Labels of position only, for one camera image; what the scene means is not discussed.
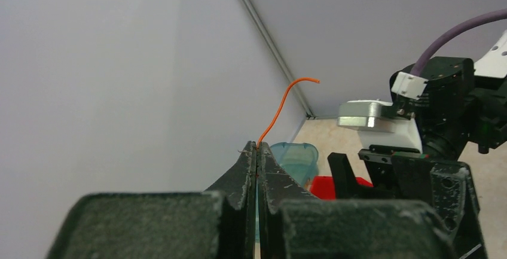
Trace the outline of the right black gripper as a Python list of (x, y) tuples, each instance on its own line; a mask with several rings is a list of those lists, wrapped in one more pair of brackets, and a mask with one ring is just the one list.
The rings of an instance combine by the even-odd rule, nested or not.
[(358, 156), (372, 187), (357, 182), (346, 154), (328, 156), (336, 199), (421, 200), (436, 211), (460, 258), (488, 257), (468, 164), (382, 146), (362, 149)]

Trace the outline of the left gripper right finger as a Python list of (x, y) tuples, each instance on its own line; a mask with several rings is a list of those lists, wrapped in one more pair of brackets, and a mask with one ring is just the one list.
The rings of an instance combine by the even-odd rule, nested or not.
[(416, 200), (320, 200), (257, 149), (261, 258), (454, 258), (436, 212)]

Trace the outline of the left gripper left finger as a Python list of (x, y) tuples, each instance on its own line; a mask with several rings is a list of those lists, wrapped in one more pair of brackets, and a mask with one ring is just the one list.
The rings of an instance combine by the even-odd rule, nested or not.
[(198, 192), (94, 193), (69, 210), (48, 258), (253, 258), (256, 144)]

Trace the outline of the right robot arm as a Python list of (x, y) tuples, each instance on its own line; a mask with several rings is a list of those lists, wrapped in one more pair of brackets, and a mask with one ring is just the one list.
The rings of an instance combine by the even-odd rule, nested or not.
[(421, 75), (390, 78), (391, 101), (350, 100), (337, 124), (357, 131), (370, 186), (358, 183), (345, 154), (328, 163), (338, 199), (421, 200), (439, 215), (459, 258), (486, 258), (468, 142), (487, 154), (506, 142), (506, 36), (480, 60), (434, 57)]

